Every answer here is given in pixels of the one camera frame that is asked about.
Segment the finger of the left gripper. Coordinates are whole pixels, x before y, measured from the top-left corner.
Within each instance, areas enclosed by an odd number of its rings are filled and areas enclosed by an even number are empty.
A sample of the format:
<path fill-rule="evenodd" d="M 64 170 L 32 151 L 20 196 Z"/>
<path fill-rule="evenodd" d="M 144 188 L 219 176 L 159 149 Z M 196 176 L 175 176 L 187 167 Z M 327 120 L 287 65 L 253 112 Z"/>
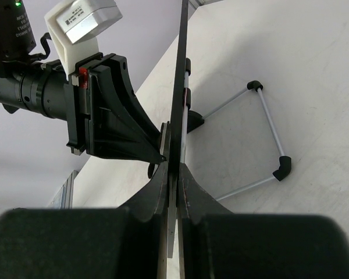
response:
<path fill-rule="evenodd" d="M 101 159 L 163 162 L 160 131 L 140 105 L 127 59 L 110 54 L 89 69 L 87 153 Z"/>

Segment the white whiteboard black frame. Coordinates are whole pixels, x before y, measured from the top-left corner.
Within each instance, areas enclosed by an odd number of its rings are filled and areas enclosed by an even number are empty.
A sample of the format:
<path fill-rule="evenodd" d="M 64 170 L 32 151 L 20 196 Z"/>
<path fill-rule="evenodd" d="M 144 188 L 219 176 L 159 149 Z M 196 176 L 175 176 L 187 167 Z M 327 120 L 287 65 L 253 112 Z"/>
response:
<path fill-rule="evenodd" d="M 179 179 L 179 166 L 181 156 L 181 138 L 183 126 L 183 91 L 186 73 L 186 50 L 187 50 L 187 27 L 188 27 L 188 1 L 181 4 L 181 18 L 178 36 L 176 69 L 174 75 L 174 88 L 172 109 L 170 114 L 170 149 L 169 149 L 169 208 L 168 208 L 168 240 L 167 257 L 173 257 L 176 228 L 176 192 Z"/>

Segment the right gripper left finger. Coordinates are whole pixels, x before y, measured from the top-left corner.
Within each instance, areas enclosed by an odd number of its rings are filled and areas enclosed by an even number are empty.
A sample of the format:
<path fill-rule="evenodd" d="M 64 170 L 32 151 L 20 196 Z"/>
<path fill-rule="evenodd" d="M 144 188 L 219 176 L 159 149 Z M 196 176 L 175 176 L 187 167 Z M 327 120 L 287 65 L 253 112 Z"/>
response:
<path fill-rule="evenodd" d="M 165 278 L 168 164 L 118 208 L 13 209 L 0 278 Z"/>

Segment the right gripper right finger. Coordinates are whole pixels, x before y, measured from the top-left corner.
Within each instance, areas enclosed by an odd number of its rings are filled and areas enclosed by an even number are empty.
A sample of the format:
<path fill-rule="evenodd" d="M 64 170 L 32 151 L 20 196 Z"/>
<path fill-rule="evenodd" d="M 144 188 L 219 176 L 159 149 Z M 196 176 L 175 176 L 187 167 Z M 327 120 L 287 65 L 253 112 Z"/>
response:
<path fill-rule="evenodd" d="M 325 216 L 235 214 L 179 167 L 181 278 L 349 278 L 349 242 Z"/>

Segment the left aluminium corner post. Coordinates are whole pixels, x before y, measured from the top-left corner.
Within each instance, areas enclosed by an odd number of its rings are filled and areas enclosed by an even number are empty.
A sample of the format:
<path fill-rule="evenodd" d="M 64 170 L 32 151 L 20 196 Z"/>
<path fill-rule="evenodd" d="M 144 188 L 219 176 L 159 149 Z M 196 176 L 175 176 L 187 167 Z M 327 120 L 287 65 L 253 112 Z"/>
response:
<path fill-rule="evenodd" d="M 48 205 L 52 209 L 71 209 L 73 205 L 73 188 L 74 181 L 78 175 L 78 171 L 74 170 L 61 186 L 60 190 L 54 196 Z"/>

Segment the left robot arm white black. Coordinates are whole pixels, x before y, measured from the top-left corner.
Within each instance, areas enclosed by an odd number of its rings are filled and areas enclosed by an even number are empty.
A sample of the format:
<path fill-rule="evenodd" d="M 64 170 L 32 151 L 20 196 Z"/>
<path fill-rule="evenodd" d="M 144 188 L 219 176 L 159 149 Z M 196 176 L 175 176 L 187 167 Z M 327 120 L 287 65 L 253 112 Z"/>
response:
<path fill-rule="evenodd" d="M 127 60 L 99 51 L 97 35 L 122 18 L 115 1 L 63 1 L 36 41 L 22 1 L 0 1 L 0 103 L 67 123 L 75 155 L 164 161 L 160 131 L 140 105 Z"/>

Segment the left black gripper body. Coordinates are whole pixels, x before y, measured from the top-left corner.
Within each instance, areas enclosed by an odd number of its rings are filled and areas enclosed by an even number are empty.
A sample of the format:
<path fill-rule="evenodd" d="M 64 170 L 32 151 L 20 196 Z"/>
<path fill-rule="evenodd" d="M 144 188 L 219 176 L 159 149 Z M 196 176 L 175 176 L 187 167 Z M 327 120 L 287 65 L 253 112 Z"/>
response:
<path fill-rule="evenodd" d="M 88 83 L 90 81 L 90 71 L 103 64 L 110 55 L 96 53 L 75 64 L 75 70 L 68 75 L 68 82 L 65 84 L 66 101 L 66 121 L 69 142 L 67 146 L 72 154 L 81 155 L 83 152 L 91 156 L 108 156 L 109 151 L 105 146 L 97 149 L 92 139 L 94 131 L 90 129 L 91 109 L 90 90 Z"/>

